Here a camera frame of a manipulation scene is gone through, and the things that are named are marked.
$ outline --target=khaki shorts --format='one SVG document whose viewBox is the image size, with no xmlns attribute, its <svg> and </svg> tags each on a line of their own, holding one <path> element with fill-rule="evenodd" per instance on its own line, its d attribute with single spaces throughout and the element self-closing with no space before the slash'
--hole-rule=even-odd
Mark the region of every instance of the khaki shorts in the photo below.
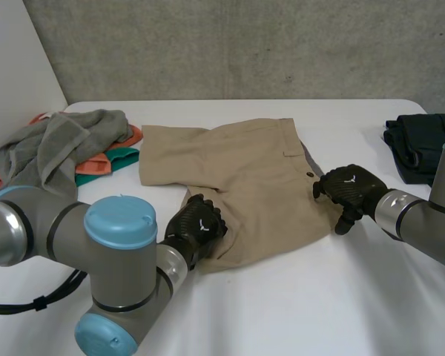
<svg viewBox="0 0 445 356">
<path fill-rule="evenodd" d="M 221 209 L 228 233 L 202 271 L 244 266 L 329 234 L 340 209 L 315 202 L 317 171 L 293 119 L 254 119 L 213 130 L 143 126 L 143 185 L 179 183 Z"/>
</svg>

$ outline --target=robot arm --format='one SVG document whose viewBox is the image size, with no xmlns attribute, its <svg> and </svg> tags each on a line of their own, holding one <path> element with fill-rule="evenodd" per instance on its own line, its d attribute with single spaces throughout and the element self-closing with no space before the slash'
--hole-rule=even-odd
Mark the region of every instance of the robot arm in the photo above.
<svg viewBox="0 0 445 356">
<path fill-rule="evenodd" d="M 0 191 L 0 266 L 43 256 L 89 274 L 93 305 L 75 332 L 87 355 L 135 353 L 188 270 L 227 228 L 219 209 L 198 195 L 159 244 L 156 230 L 155 210 L 136 197 L 88 205 L 32 187 Z"/>
<path fill-rule="evenodd" d="M 412 245 L 445 265 L 445 145 L 429 200 L 389 190 L 365 169 L 337 168 L 314 184 L 314 197 L 326 194 L 343 206 L 335 231 L 345 234 L 369 215 L 390 237 Z"/>
</svg>

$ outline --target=white table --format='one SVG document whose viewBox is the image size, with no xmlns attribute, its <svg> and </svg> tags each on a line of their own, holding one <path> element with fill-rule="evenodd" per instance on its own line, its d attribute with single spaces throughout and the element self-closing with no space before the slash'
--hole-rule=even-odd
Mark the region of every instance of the white table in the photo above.
<svg viewBox="0 0 445 356">
<path fill-rule="evenodd" d="M 81 102 L 67 111 L 121 109 L 131 123 L 214 128 L 257 117 L 293 117 L 324 171 L 357 163 L 389 187 L 404 185 L 381 141 L 386 120 L 423 113 L 405 100 L 241 100 Z M 143 187 L 132 165 L 80 188 L 80 200 L 129 194 L 156 209 L 159 239 L 185 193 Z M 28 303 L 54 290 L 70 268 L 35 257 L 0 268 L 0 303 Z M 47 310 L 0 317 L 0 356 L 80 355 L 73 330 L 91 304 L 89 282 Z M 387 237 L 369 218 L 346 236 L 330 235 L 246 268 L 192 273 L 138 355 L 445 356 L 445 267 Z"/>
</svg>

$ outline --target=gray towel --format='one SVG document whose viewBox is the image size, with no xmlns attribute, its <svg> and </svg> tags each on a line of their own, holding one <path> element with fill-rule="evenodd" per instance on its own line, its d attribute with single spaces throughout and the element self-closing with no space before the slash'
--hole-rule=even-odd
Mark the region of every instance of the gray towel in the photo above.
<svg viewBox="0 0 445 356">
<path fill-rule="evenodd" d="M 32 185 L 76 198 L 76 165 L 132 135 L 119 110 L 55 113 L 5 141 L 0 147 L 0 177 L 4 187 Z"/>
</svg>

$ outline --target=concrete wall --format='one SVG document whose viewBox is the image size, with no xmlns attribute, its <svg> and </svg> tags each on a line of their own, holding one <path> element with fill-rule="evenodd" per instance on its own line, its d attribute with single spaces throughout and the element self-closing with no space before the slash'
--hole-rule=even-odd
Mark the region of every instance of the concrete wall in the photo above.
<svg viewBox="0 0 445 356">
<path fill-rule="evenodd" d="M 0 144 L 66 100 L 21 0 L 0 0 Z"/>
<path fill-rule="evenodd" d="M 69 103 L 403 98 L 445 112 L 445 0 L 24 0 Z"/>
</svg>

